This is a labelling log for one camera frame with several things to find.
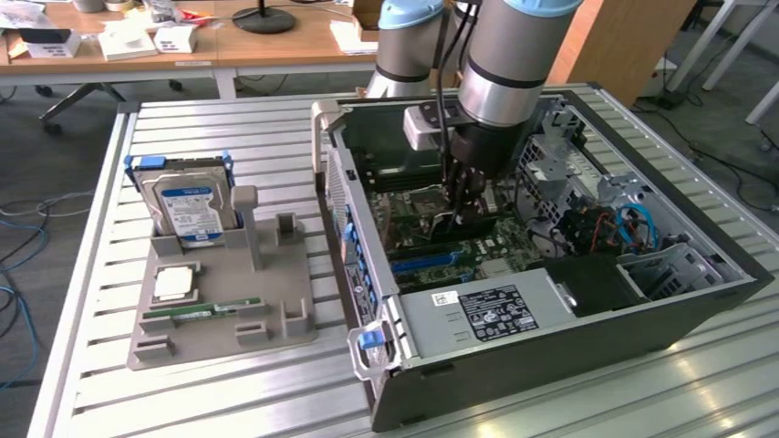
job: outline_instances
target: red cable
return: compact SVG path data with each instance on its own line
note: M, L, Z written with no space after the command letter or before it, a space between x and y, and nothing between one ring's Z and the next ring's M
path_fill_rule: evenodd
M595 223L595 233L592 233L592 245L589 246L589 252L595 251L595 242L597 241L597 232L600 231L600 221L604 220L604 217L608 217L608 213L600 213L600 216L597 216L597 222Z

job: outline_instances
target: metal workbench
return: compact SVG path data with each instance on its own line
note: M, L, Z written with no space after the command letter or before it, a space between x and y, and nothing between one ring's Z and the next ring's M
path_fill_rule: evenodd
M779 236L713 186L612 98L571 86L747 252L779 274ZM346 354L341 303L313 195L310 105L321 95L142 104L108 144L30 436L373 436ZM596 140L597 160L619 159ZM305 223L318 338L308 345L129 371L124 368L150 220L121 173L132 153L229 150L257 217ZM517 372L532 363L517 363ZM779 431L776 283L663 352L484 403L382 436L715 436Z

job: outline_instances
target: white box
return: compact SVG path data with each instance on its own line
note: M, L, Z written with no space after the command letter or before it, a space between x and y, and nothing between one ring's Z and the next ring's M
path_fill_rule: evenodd
M100 49L105 61L129 59L132 57L150 57L157 55L154 43L145 30L120 31L105 30L97 35Z
M20 29L30 57L74 57L81 35L70 29Z
M192 53L196 43L194 26L169 26L157 29L154 46L161 53Z
M639 98L653 98L655 96L659 96L663 90L663 84L668 84L675 72L676 64L667 58L661 57Z

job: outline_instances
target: blue hard drive label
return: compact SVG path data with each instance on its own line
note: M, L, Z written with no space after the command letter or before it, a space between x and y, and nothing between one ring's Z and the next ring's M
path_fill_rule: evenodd
M224 233L218 212L210 207L210 187L186 187L161 191L161 201L174 233L181 239L208 244Z

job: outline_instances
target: desk lamp base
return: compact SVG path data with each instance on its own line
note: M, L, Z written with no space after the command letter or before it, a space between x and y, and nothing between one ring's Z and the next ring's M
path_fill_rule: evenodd
M232 23L254 34L280 34L294 27L294 22L292 14L272 7L265 8L264 16L256 7L241 9L232 15Z

